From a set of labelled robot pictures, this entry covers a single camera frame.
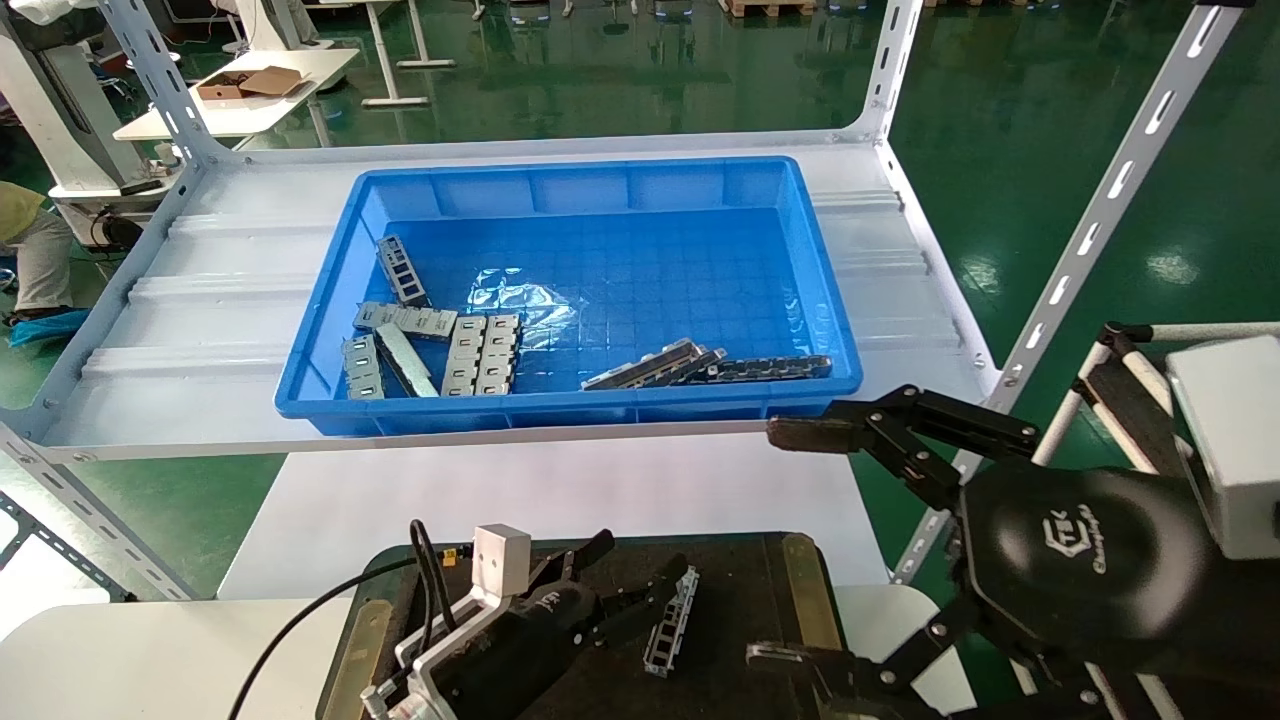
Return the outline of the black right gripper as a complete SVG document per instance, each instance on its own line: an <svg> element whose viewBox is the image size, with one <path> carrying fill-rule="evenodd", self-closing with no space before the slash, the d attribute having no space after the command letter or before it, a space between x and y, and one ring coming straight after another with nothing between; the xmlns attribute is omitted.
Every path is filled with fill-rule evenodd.
<svg viewBox="0 0 1280 720"><path fill-rule="evenodd" d="M932 509L957 506L959 584L974 600L956 597L882 662L756 642L749 667L805 680L827 708L873 719L1101 717L1101 694L1083 682L955 714L929 706L914 680L975 630L1019 660L1277 684L1277 562L1228 559L1187 482L997 462L960 491L963 474L927 439L979 457L1029 459L1041 430L916 386L833 401L819 416L768 420L776 448L864 452Z"/></svg>

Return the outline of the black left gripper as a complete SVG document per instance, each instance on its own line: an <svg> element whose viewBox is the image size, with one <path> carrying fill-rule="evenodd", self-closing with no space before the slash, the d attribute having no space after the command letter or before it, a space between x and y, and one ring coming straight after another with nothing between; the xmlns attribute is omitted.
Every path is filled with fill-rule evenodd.
<svg viewBox="0 0 1280 720"><path fill-rule="evenodd" d="M590 643L626 643L663 620L689 570L687 557L676 553L640 585L600 596L582 573L613 548L614 536L605 528L544 557L530 574L529 597L431 670L457 719L517 719Z"/></svg>

